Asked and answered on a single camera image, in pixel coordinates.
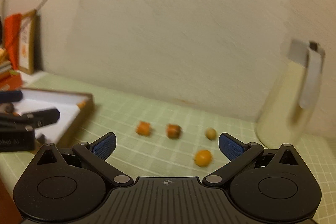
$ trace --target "plastic jug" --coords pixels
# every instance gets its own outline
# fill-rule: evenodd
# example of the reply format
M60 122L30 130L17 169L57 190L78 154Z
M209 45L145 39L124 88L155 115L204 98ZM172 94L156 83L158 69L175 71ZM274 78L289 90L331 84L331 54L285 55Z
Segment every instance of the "plastic jug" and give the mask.
M259 140L271 149L295 144L305 131L320 93L325 51L316 42L293 40L287 58L256 126Z

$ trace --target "green checkered tablecloth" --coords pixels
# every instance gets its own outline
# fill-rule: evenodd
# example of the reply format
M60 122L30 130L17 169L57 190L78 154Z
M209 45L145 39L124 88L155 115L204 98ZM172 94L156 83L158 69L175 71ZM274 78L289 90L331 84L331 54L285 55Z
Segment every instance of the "green checkered tablecloth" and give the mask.
M114 132L117 148L106 161L133 178L199 176L202 179L228 163L229 160L219 151L218 139L210 141L204 136L208 127L216 129L219 134L228 132L245 143L259 142L254 133L254 123L251 122L56 75L46 75L31 86L92 93L96 104L95 112L74 134L74 140L92 142L107 132ZM151 123L154 131L150 137L135 133L139 121ZM165 128L168 123L182 127L183 133L179 139L166 137ZM315 219L321 224L336 223L336 160L329 143L321 137L304 135L296 148L323 192ZM210 150L213 155L213 161L206 168L198 167L193 160L194 154L200 149ZM0 153L0 175L10 192L32 158L33 155L28 152Z

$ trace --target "crosshair symbol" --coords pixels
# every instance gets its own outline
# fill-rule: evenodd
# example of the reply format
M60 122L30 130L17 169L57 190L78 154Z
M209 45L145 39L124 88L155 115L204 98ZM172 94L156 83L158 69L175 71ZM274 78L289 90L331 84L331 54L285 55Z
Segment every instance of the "crosshair symbol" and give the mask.
M172 184L173 182L171 180L167 179L163 183L168 186L168 185Z

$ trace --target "round yellow fruit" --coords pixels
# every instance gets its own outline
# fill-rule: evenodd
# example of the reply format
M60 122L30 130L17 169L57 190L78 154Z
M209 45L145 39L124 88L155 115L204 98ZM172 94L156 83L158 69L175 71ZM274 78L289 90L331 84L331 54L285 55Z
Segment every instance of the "round yellow fruit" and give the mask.
M195 155L195 163L200 167L206 167L212 160L212 155L209 150L200 150Z
M214 130L213 128L208 128L205 131L205 136L209 139L209 140L214 140L217 136L217 131Z

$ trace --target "wall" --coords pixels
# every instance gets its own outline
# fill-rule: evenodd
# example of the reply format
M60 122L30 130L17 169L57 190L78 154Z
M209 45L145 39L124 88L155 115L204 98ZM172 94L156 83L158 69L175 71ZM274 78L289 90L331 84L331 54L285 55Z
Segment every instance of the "wall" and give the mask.
M41 0L5 0L3 13ZM310 131L336 129L335 0L49 0L43 68L79 80L254 120L291 38L327 59Z

